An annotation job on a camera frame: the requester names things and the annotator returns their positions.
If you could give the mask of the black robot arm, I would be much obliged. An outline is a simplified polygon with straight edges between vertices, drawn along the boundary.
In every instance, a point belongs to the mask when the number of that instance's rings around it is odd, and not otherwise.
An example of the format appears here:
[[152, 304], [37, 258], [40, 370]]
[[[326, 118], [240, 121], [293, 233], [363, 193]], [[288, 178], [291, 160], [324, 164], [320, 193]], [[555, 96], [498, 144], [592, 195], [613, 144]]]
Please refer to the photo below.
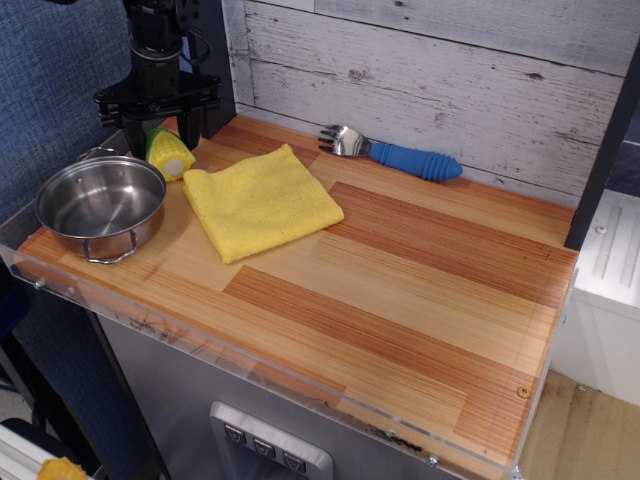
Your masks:
[[180, 62], [196, 65], [211, 47], [194, 59], [184, 55], [183, 38], [204, 34], [189, 25], [184, 1], [126, 1], [131, 71], [120, 82], [94, 95], [103, 126], [122, 130], [130, 152], [146, 156], [147, 121], [174, 117], [179, 137], [190, 149], [212, 136], [215, 111], [220, 107], [217, 76], [185, 72]]

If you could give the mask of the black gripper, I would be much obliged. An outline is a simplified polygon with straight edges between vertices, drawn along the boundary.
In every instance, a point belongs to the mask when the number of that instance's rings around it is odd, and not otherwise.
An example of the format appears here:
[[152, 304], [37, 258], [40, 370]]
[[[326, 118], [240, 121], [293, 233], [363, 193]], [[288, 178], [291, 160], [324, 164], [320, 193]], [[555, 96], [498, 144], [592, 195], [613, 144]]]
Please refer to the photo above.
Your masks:
[[193, 150], [199, 144], [206, 113], [219, 107], [217, 90], [221, 79], [179, 72], [176, 84], [174, 92], [146, 95], [136, 76], [130, 73], [94, 95], [101, 124], [122, 129], [131, 154], [144, 159], [147, 143], [143, 122], [176, 117], [180, 139]]

